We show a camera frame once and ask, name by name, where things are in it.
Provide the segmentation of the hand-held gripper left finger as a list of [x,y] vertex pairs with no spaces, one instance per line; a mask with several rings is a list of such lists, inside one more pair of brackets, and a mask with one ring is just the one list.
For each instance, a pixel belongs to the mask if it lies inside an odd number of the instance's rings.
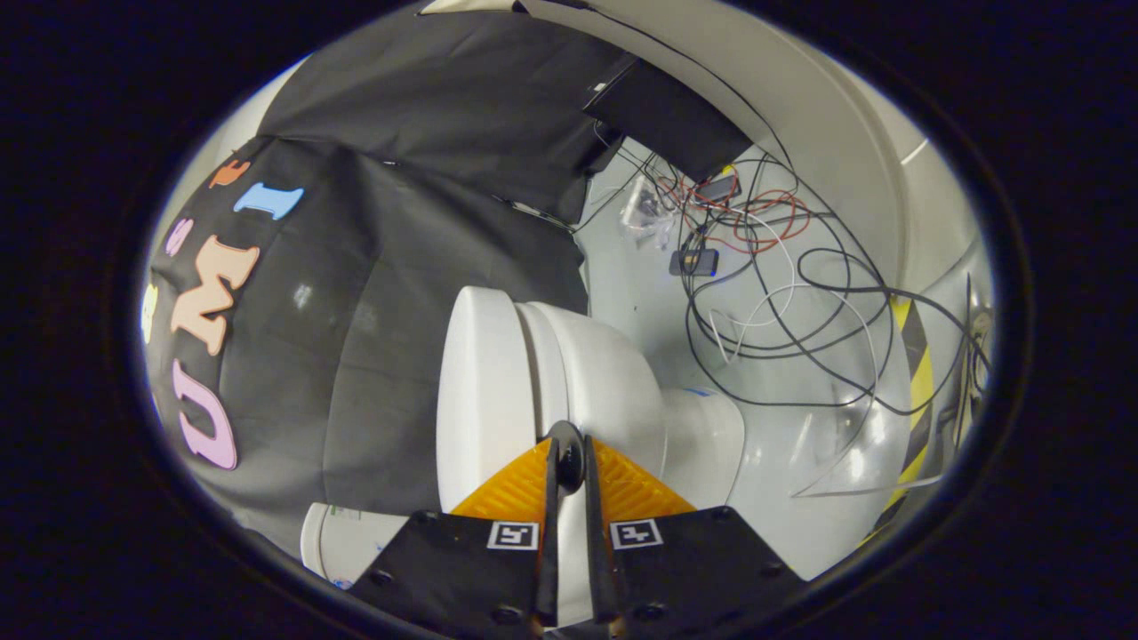
[[453,639],[543,635],[558,620],[558,458],[541,441],[452,512],[414,512],[351,594]]

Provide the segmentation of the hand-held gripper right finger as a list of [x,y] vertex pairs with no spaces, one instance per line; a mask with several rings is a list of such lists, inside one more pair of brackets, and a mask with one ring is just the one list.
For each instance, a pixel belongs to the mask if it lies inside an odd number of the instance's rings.
[[764,635],[807,583],[727,504],[696,508],[584,441],[593,621],[613,639]]

